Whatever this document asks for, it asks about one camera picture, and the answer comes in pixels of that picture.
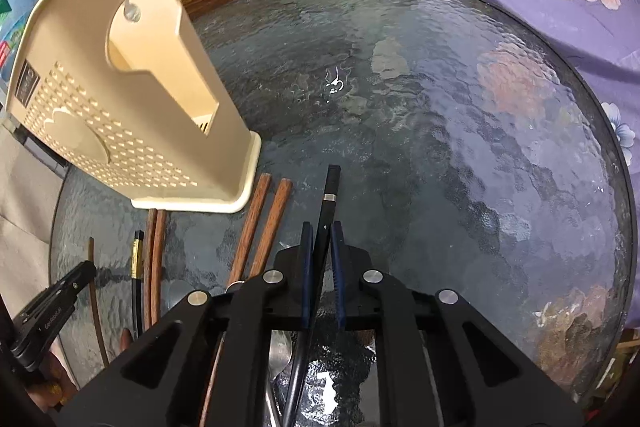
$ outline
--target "triangular cutout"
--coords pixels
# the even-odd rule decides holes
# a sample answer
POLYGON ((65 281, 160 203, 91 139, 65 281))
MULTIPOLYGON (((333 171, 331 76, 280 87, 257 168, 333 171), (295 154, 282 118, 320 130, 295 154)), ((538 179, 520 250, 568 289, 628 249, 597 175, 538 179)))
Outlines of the triangular cutout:
POLYGON ((478 361, 482 379, 488 387, 495 387, 518 376, 518 366, 501 352, 475 324, 465 322, 462 324, 462 328, 478 361))
POLYGON ((122 376, 149 389, 158 387, 179 337, 180 325, 174 323, 127 363, 122 376))

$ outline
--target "finger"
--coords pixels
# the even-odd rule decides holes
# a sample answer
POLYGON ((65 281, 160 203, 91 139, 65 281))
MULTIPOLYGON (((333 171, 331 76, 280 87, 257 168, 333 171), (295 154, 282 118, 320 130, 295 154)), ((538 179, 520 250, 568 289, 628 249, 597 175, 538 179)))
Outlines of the finger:
POLYGON ((44 412, 55 407, 63 396, 62 388, 57 382, 34 385, 27 389, 27 393, 40 410, 44 412))
POLYGON ((122 334, 120 335, 120 352, 122 353, 132 343, 133 336, 131 335, 131 331, 129 331, 127 328, 124 328, 122 330, 122 334))
POLYGON ((78 393, 78 389, 76 389, 73 381, 69 378, 69 375, 66 373, 66 370, 60 363, 60 360, 58 360, 52 353, 49 353, 49 355, 50 356, 47 359, 47 362, 49 362, 49 372, 62 387, 63 396, 60 403, 64 405, 69 399, 78 393))

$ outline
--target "round glass tabletop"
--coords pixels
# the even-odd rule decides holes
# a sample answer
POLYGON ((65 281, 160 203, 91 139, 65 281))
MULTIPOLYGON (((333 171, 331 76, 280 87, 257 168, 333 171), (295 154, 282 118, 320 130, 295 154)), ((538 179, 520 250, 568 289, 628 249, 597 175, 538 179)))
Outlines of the round glass tabletop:
MULTIPOLYGON (((270 262, 317 222, 339 164, 347 243, 411 289, 456 289, 574 399, 593 388, 635 273, 633 196, 600 104, 543 39, 479 0, 237 0, 194 25, 262 137, 258 171, 294 182, 270 262)), ((244 213, 170 214, 164 309, 191 289, 223 291, 244 213)), ((111 356, 130 327, 130 244, 145 220, 70 170, 51 276, 95 237, 111 356)), ((374 346, 337 331, 330 270, 298 420, 375 423, 374 346)), ((61 337, 84 384, 101 362, 85 293, 77 308, 61 337)))

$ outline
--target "green object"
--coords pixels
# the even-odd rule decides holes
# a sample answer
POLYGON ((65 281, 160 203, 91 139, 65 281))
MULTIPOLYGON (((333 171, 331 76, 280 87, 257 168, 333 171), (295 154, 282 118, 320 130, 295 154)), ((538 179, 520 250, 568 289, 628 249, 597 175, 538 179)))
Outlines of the green object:
POLYGON ((9 13, 11 13, 11 5, 8 0, 0 0, 0 24, 4 22, 4 20, 8 17, 9 13))

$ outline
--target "black chopstick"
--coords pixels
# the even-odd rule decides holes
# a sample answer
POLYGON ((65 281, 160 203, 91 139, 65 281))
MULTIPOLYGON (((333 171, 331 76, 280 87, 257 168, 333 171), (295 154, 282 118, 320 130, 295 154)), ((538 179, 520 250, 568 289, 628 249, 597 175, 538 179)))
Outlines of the black chopstick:
POLYGON ((131 314, 133 319, 133 339, 142 335, 142 242, 145 233, 136 230, 131 248, 131 314))
POLYGON ((287 400, 282 413, 282 427, 292 427, 296 421, 298 404, 302 394, 302 387, 306 379, 308 369, 309 351, 311 349, 311 338, 316 317, 316 310, 320 294, 322 292, 322 279, 324 278, 324 265, 326 255, 329 250, 331 223, 334 221, 335 204, 338 196, 338 186, 340 185, 340 166, 329 165, 326 181, 324 182, 324 195, 322 195, 322 206, 320 207, 320 217, 318 218, 318 229, 316 241, 312 254, 313 263, 313 288, 311 288, 311 306, 309 327, 298 333, 296 341, 296 352, 291 366, 291 377, 289 378, 289 390, 287 400))

